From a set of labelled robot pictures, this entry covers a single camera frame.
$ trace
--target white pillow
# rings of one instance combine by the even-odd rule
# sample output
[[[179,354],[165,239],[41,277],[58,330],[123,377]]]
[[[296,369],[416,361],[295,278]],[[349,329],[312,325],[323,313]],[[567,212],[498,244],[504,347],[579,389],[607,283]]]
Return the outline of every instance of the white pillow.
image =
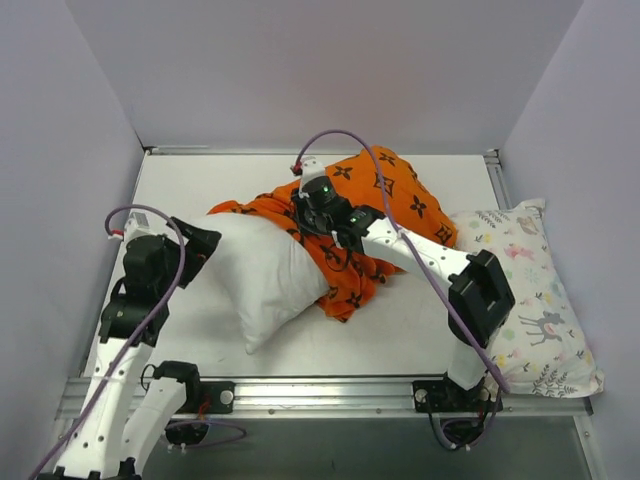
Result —
[[[456,248],[496,255],[516,298],[487,349],[512,393],[584,397],[602,390],[603,374],[556,272],[544,210],[544,200],[537,199],[512,210],[459,212],[450,218],[458,229]]]
[[[222,234],[208,264],[240,316],[248,354],[329,290],[304,247],[270,220],[217,213],[189,223]]]

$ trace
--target orange cloth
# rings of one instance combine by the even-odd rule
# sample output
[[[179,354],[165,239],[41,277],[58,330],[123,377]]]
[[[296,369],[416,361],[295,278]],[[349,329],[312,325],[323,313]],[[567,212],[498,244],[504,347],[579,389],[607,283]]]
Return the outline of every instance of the orange cloth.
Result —
[[[384,188],[396,221],[423,237],[452,247],[457,237],[455,225],[440,210],[438,200],[420,183],[409,162],[387,148],[376,146],[373,151],[380,160]],[[337,193],[348,198],[354,207],[364,204],[384,212],[375,163],[366,150],[327,166],[326,172]],[[318,305],[328,316],[345,322],[356,309],[373,298],[376,284],[386,283],[389,275],[400,270],[390,263],[357,253],[351,253],[349,258],[347,251],[336,247],[330,237],[311,235],[303,238],[293,220],[291,202],[291,193],[299,183],[296,180],[278,187],[244,205],[236,201],[221,203],[209,214],[259,215],[286,230],[311,254],[329,283],[329,292],[318,300]]]

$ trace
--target white wall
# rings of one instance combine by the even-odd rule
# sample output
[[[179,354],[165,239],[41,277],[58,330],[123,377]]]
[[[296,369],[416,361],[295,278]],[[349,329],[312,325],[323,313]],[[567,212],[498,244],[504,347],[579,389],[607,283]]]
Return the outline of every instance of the white wall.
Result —
[[[504,148],[545,196],[560,274],[605,370],[595,425],[612,479],[640,471],[640,3],[588,0]]]
[[[67,0],[145,145],[407,154],[502,146],[581,3]]]
[[[50,441],[93,331],[113,249],[104,215],[142,150],[62,0],[0,2],[0,469]]]

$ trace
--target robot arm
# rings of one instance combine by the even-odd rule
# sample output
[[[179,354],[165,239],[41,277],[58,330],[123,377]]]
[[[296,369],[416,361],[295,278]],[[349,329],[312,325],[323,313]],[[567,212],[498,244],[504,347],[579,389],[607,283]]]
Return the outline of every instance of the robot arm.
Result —
[[[303,162],[301,174],[292,201],[303,234],[331,236],[341,248],[387,261],[420,278],[424,278],[426,267],[448,291],[451,306],[476,346],[487,347],[515,305],[513,292],[495,255],[486,250],[472,255],[439,245],[402,227],[396,231],[391,220],[379,210],[367,205],[354,207],[338,195],[317,160]],[[449,315],[449,328],[456,343],[447,377],[468,391],[482,381],[487,370],[486,358],[479,356],[454,320]]]
[[[189,239],[185,268],[178,283],[185,288],[213,254],[221,235],[172,220]],[[134,213],[127,223],[125,276],[114,286],[101,315],[97,360],[83,410],[89,406],[127,339],[157,305],[178,268],[178,246],[164,235],[154,235],[144,215]],[[201,399],[197,367],[163,362],[154,371],[154,380],[142,404],[127,421],[138,380],[168,316],[165,306],[127,349],[88,417],[69,439],[54,472],[40,474],[38,480],[139,479],[149,454],[176,411],[197,409]]]

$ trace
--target patterned pillow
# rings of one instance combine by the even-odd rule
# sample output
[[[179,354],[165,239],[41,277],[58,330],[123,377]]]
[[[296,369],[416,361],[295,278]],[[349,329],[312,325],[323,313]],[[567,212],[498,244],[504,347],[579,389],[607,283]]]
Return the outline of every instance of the patterned pillow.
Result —
[[[512,210],[450,215],[458,228],[456,248],[498,257],[516,305],[488,353],[514,394],[584,397],[602,391],[603,373],[556,272],[543,226],[545,202]],[[493,379],[490,386],[495,388]]]

